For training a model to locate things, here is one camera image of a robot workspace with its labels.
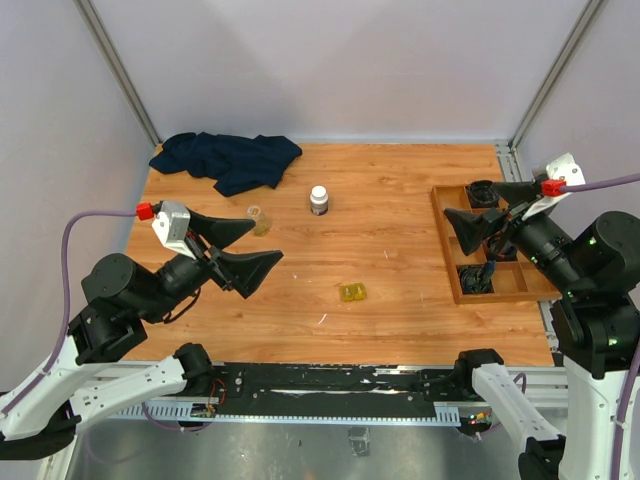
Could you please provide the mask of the yellow translucent pill organizer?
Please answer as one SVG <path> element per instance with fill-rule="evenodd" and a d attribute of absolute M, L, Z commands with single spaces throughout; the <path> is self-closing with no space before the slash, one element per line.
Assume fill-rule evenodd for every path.
<path fill-rule="evenodd" d="M 366 287 L 361 282 L 341 285 L 339 287 L 339 296 L 342 302 L 366 300 Z"/>

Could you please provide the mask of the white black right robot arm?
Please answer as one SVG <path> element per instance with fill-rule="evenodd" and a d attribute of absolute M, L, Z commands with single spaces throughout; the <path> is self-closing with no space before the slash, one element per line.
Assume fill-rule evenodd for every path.
<path fill-rule="evenodd" d="M 548 214 L 573 192 L 564 181 L 498 183 L 495 191 L 506 209 L 444 214 L 464 253 L 498 236 L 558 290 L 551 315 L 568 385 L 567 431 L 546 421 L 492 349 L 459 355 L 454 390 L 482 398 L 497 415 L 517 446 L 523 479 L 635 479 L 639 311 L 630 293 L 639 282 L 639 221 L 607 211 L 571 237 Z"/>

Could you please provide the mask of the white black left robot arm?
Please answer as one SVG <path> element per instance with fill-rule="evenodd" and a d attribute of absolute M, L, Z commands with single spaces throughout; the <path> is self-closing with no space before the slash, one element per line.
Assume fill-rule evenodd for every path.
<path fill-rule="evenodd" d="M 66 314 L 49 357 L 1 396 L 1 458 L 39 460 L 112 414 L 163 395 L 207 393 L 214 368 L 200 344 L 186 343 L 141 372 L 88 386 L 147 338 L 147 324 L 168 325 L 198 301 L 207 282 L 243 298 L 252 295 L 282 259 L 279 250 L 231 254 L 252 219 L 213 218 L 184 204 L 141 203 L 130 213 L 150 221 L 174 257 L 152 272 L 129 256 L 103 257 L 82 282 L 85 307 Z"/>

